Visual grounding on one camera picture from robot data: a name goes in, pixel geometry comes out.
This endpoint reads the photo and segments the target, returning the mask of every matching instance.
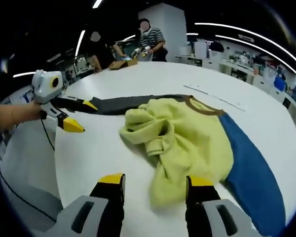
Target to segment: white pillar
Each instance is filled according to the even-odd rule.
[[[187,42],[184,11],[161,3],[138,13],[138,18],[147,18],[151,26],[162,31],[166,40],[165,47],[169,51],[167,61],[178,62],[175,56]]]

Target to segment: striped shirt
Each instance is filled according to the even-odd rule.
[[[142,33],[139,40],[139,47],[155,47],[158,43],[165,41],[161,30],[152,27],[148,33]]]

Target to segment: black cable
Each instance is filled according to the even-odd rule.
[[[40,121],[41,121],[41,124],[43,125],[43,128],[44,128],[44,131],[45,131],[46,137],[47,137],[47,139],[48,139],[48,141],[49,141],[49,144],[51,145],[52,149],[55,151],[55,148],[54,148],[53,144],[51,143],[51,141],[50,141],[50,139],[49,139],[49,136],[48,136],[48,133],[47,133],[47,131],[46,131],[45,124],[44,124],[44,122],[43,122],[42,119],[40,119]]]
[[[11,192],[13,192],[14,195],[16,195],[20,200],[22,200],[23,202],[25,202],[27,205],[31,206],[32,208],[34,208],[35,210],[39,211],[41,214],[43,214],[44,216],[48,217],[50,220],[52,220],[53,222],[56,223],[56,220],[54,218],[52,218],[50,215],[48,215],[46,212],[40,210],[38,207],[30,204],[28,201],[26,201],[24,198],[22,198],[20,195],[18,195],[12,188],[11,186],[7,183],[7,181],[4,179],[1,171],[0,171],[0,176],[2,178],[2,180],[4,181],[4,183],[7,185],[7,187],[11,190]]]

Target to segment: white round table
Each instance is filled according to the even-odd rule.
[[[225,110],[260,150],[273,171],[283,195],[286,223],[296,212],[296,128],[286,108],[258,88],[196,66],[142,62],[85,77],[71,85],[66,93],[85,100],[188,94]],[[184,203],[170,209],[151,209],[148,191],[154,169],[143,158],[145,151],[119,136],[124,116],[68,114],[85,128],[85,132],[67,133],[60,128],[56,131],[56,177],[63,206],[81,195],[89,195],[99,178],[122,172],[126,174],[122,237],[188,236]],[[215,188],[221,198],[237,204],[221,184],[216,184]]]

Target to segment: cardboard box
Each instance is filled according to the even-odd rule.
[[[118,70],[121,68],[126,68],[126,67],[130,67],[130,66],[134,66],[137,64],[137,58],[134,58],[132,60],[129,61],[118,61],[118,62],[113,62],[110,66],[109,69],[110,70]]]

